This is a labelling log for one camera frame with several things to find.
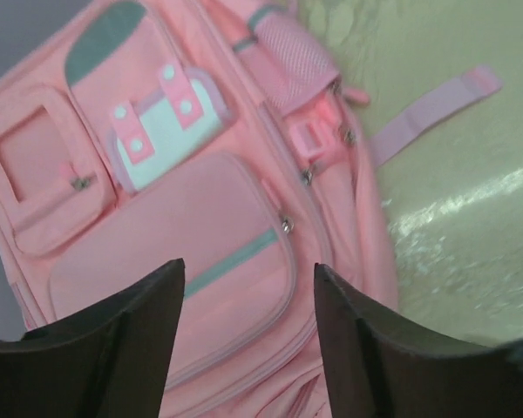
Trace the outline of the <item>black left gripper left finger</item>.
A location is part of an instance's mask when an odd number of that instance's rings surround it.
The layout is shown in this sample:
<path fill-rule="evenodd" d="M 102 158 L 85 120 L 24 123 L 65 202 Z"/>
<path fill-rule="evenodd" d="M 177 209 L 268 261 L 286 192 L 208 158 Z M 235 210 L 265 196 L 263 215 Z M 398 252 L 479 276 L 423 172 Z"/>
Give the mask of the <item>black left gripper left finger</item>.
<path fill-rule="evenodd" d="M 180 318 L 183 260 L 62 320 L 0 340 L 0 417 L 156 417 Z"/>

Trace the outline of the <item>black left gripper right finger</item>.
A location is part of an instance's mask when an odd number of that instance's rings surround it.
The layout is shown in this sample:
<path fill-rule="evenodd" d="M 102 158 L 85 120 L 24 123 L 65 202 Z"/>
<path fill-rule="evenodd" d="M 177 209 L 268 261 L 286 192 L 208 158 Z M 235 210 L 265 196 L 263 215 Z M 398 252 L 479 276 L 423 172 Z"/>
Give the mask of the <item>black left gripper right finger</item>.
<path fill-rule="evenodd" d="M 523 340 L 496 347 L 432 331 L 314 269 L 334 417 L 523 417 Z"/>

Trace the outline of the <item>pink student backpack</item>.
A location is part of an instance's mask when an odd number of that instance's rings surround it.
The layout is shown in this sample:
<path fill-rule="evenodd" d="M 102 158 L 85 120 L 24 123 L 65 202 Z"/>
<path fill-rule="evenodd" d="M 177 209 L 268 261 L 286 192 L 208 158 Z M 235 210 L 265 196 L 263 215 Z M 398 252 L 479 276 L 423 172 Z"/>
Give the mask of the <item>pink student backpack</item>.
<path fill-rule="evenodd" d="M 314 266 L 396 308 L 375 169 L 501 88 L 484 65 L 372 138 L 265 1 L 95 1 L 0 80 L 0 255 L 29 329 L 183 259 L 163 417 L 328 417 Z"/>

